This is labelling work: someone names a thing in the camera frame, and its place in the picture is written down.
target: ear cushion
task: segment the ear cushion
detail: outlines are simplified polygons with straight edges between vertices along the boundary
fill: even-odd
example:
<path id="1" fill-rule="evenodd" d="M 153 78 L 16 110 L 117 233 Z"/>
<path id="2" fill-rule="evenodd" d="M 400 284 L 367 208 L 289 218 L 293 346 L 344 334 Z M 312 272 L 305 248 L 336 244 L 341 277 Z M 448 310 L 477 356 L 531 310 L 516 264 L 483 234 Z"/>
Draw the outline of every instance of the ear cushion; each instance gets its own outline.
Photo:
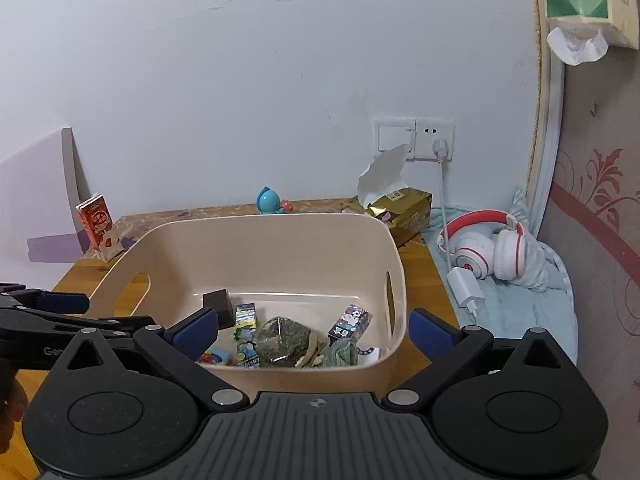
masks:
<path id="1" fill-rule="evenodd" d="M 525 270 L 526 240 L 521 234 L 503 229 L 495 238 L 494 274 L 499 280 L 509 281 L 522 276 Z"/>
<path id="2" fill-rule="evenodd" d="M 456 244 L 454 262 L 482 280 L 494 272 L 494 242 L 480 233 L 467 232 Z"/>

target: table surface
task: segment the table surface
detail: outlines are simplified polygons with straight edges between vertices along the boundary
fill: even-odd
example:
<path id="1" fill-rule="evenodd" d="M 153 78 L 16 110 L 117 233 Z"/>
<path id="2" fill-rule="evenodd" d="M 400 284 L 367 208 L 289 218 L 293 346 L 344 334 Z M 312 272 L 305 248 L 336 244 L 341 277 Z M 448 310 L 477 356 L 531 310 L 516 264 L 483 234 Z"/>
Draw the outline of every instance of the table surface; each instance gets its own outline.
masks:
<path id="1" fill-rule="evenodd" d="M 342 203 L 342 199 L 292 202 L 294 211 L 297 212 L 340 212 Z M 134 243 L 145 232 L 170 221 L 255 213 L 255 205 L 169 211 L 123 217 L 116 222 L 115 227 L 123 233 L 126 244 L 130 244 Z M 449 302 L 435 264 L 431 259 L 431 254 L 422 243 L 422 237 L 417 235 L 413 240 L 399 248 L 398 252 L 404 266 L 408 310 L 411 311 L 414 308 L 423 307 L 449 324 L 458 326 L 456 314 Z M 59 292 L 84 292 L 90 296 L 100 283 L 100 280 L 103 279 L 118 259 L 116 257 L 114 260 L 104 263 L 92 256 L 95 255 L 88 253 L 81 260 L 78 260 L 54 290 Z M 146 276 L 134 278 L 118 298 L 114 309 L 115 315 L 128 316 L 146 292 L 146 288 Z M 402 342 L 397 356 L 395 373 L 391 384 L 389 384 L 390 388 L 407 380 L 429 364 L 428 359 L 418 351 L 408 337 L 405 337 Z M 21 370 L 18 373 L 18 379 L 30 399 L 33 398 L 45 376 L 46 372 L 39 370 Z M 7 468 L 7 466 L 17 470 L 15 476 L 8 476 L 8 478 L 26 478 L 27 480 L 35 478 L 35 469 L 26 450 L 20 428 L 16 428 L 9 452 L 0 456 L 0 472 L 3 471 L 3 467 Z"/>

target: headphones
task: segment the headphones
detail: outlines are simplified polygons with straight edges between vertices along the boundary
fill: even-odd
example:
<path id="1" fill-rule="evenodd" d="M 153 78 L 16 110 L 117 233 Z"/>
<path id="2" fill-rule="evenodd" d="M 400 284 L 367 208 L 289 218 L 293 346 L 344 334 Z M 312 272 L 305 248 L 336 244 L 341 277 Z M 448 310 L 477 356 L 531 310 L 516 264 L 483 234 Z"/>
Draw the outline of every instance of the headphones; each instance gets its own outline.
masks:
<path id="1" fill-rule="evenodd" d="M 499 280 L 506 281 L 522 276 L 527 253 L 525 229 L 512 215 L 504 211 L 485 209 L 459 216 L 447 224 L 449 240 L 463 227 L 482 222 L 505 224 L 508 229 L 500 231 L 494 239 L 473 231 L 464 233 L 452 250 L 452 264 L 471 270 L 478 280 L 491 273 Z M 442 255 L 446 257 L 444 229 L 440 231 L 436 243 Z"/>

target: white power adapter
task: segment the white power adapter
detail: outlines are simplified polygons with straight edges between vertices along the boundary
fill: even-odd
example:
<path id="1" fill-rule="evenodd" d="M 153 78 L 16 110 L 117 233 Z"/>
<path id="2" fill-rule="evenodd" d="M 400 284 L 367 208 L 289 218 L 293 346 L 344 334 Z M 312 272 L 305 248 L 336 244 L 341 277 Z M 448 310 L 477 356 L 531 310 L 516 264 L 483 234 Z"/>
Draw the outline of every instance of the white power adapter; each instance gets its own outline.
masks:
<path id="1" fill-rule="evenodd" d="M 466 308 L 469 315 L 478 322 L 476 310 L 484 305 L 485 297 L 473 272 L 453 267 L 447 274 L 447 281 L 459 306 Z"/>

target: white wall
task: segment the white wall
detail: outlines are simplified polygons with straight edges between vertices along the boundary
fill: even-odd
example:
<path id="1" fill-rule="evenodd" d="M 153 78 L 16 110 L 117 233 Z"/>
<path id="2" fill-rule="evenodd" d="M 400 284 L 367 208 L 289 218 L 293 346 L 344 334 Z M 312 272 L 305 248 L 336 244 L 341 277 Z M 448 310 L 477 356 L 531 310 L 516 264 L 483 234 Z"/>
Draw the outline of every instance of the white wall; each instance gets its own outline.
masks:
<path id="1" fill-rule="evenodd" d="M 72 126 L 116 217 L 347 196 L 374 116 L 454 118 L 449 202 L 506 207 L 537 59 L 533 0 L 0 0 L 0 160 Z"/>

